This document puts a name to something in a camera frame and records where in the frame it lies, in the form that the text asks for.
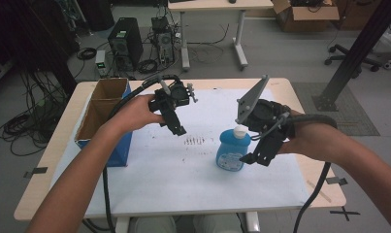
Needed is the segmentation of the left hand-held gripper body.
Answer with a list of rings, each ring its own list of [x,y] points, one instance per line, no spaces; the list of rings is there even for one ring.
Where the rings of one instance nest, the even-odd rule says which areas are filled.
[[[161,87],[154,92],[155,99],[148,105],[151,112],[160,111],[164,114],[188,105],[189,99],[194,103],[198,101],[192,83],[184,84],[178,76],[162,76],[157,80]]]

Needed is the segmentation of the blue bottle with white cap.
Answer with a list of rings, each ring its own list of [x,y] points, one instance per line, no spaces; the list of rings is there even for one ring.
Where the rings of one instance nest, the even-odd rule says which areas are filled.
[[[251,139],[247,134],[247,127],[238,125],[233,129],[223,131],[219,137],[220,146],[218,148],[215,163],[226,171],[241,171],[244,164],[241,158],[247,154]]]

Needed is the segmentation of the blue cardboard box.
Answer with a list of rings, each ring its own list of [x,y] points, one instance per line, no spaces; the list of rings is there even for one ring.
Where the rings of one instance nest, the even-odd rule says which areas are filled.
[[[100,80],[86,103],[86,109],[81,117],[81,124],[75,136],[75,143],[83,149],[97,130],[109,118],[115,105],[131,92],[127,79],[114,78]],[[132,134],[125,134],[115,146],[108,162],[108,167],[127,165]]]

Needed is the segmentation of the person's right hand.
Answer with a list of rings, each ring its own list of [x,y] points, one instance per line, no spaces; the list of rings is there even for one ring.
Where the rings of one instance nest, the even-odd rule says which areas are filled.
[[[316,140],[322,125],[316,122],[298,122],[294,126],[295,134],[281,146],[277,153],[297,153],[320,160],[320,150]]]

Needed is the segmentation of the person's left hand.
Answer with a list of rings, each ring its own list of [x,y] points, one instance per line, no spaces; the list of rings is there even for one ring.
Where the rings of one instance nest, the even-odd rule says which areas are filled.
[[[151,123],[164,123],[162,115],[155,114],[149,109],[148,104],[154,97],[154,94],[134,97],[109,120],[109,124],[115,130],[126,133],[140,129]]]

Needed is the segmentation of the black computer tower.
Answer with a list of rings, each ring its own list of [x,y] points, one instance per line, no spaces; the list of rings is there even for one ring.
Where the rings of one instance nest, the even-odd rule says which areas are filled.
[[[108,37],[117,69],[135,71],[143,54],[143,43],[135,17],[121,17]]]

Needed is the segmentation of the black tape strip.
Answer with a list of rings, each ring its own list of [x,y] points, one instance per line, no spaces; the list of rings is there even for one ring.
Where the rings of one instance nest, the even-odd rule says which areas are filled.
[[[326,179],[327,184],[338,184],[339,186],[346,185],[347,180],[345,178],[332,177]]]
[[[31,179],[33,175],[36,174],[45,174],[48,170],[48,167],[36,167],[33,168],[31,171],[27,171],[24,173],[23,177],[26,179]]]

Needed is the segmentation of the white table leg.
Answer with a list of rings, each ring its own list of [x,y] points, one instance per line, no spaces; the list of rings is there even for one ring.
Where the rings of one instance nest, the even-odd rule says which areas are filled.
[[[246,232],[260,233],[260,223],[256,212],[247,212],[245,214]]]
[[[128,216],[121,216],[116,220],[115,232],[128,233],[130,226],[130,218]]]

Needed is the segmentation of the grey floor mat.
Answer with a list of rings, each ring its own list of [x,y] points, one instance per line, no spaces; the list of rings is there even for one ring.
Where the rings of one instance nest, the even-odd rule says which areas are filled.
[[[334,110],[318,111],[313,98],[320,95],[326,85],[326,83],[292,83],[306,114],[320,114],[333,118],[340,131],[348,136],[379,136],[376,127],[348,87],[343,89],[335,101]]]

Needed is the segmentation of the person's leg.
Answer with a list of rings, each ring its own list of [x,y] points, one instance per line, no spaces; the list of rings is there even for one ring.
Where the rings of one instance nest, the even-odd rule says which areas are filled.
[[[236,214],[195,216],[193,225],[196,233],[243,233]]]
[[[177,233],[171,216],[138,217],[133,230],[134,233]]]

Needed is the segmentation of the white background table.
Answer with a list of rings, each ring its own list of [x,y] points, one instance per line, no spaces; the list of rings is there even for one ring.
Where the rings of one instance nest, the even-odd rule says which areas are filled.
[[[248,10],[268,10],[274,4],[272,0],[167,0],[168,9],[171,12],[179,13],[179,24],[181,34],[181,67],[184,72],[190,69],[189,50],[186,40],[185,19],[191,12],[199,15],[209,16],[216,12],[235,12],[238,17],[235,22],[238,24],[236,36],[233,38],[233,46],[239,58],[240,69],[248,66],[243,47],[241,45],[245,15]]]

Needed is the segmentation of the black tape cross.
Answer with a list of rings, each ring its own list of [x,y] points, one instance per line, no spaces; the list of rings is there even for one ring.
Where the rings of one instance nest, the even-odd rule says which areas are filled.
[[[343,215],[346,221],[350,221],[351,216],[360,216],[359,212],[348,211],[345,206],[342,206],[340,210],[330,211],[331,215]]]

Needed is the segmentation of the black office chair base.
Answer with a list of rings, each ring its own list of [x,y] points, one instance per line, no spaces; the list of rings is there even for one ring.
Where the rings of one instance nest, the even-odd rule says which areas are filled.
[[[341,52],[342,55],[334,55],[334,52],[336,51]],[[328,52],[330,53],[330,56],[324,61],[325,65],[331,65],[334,60],[344,60],[346,58],[346,55],[349,53],[349,50],[341,45],[335,44],[328,48]],[[370,70],[372,72],[377,72],[381,67],[380,62],[372,60],[368,57],[364,58],[362,62],[365,64],[369,64],[371,66]]]

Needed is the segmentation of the black metal stand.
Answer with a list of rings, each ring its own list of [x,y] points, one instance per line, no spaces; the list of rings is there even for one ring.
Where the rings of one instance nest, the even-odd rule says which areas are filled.
[[[391,0],[381,0],[325,89],[312,101],[319,112],[334,112],[339,95],[391,24]]]

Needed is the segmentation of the black curtain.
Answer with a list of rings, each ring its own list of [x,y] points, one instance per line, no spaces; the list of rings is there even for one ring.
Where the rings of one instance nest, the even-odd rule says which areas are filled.
[[[69,53],[42,20],[57,6],[54,0],[42,0],[44,8],[37,11],[32,0],[0,0],[0,38],[15,55],[18,64],[31,78],[40,72],[52,72],[67,96],[77,86],[67,61]]]

